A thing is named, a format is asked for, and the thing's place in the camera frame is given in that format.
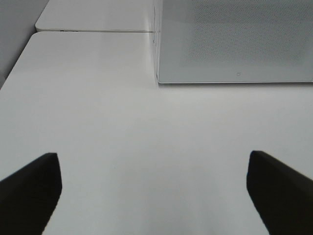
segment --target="white desk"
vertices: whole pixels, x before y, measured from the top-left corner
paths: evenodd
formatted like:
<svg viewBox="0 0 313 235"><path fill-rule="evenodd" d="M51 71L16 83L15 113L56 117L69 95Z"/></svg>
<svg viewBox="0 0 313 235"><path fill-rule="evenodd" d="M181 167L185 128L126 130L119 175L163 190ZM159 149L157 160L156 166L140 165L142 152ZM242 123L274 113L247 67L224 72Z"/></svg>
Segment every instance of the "white desk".
<svg viewBox="0 0 313 235"><path fill-rule="evenodd" d="M37 31L147 32L152 0L50 0Z"/></svg>
<svg viewBox="0 0 313 235"><path fill-rule="evenodd" d="M313 87L158 87L149 34L41 32L0 91L0 178L57 152L45 235L267 235L250 151L313 178Z"/></svg>

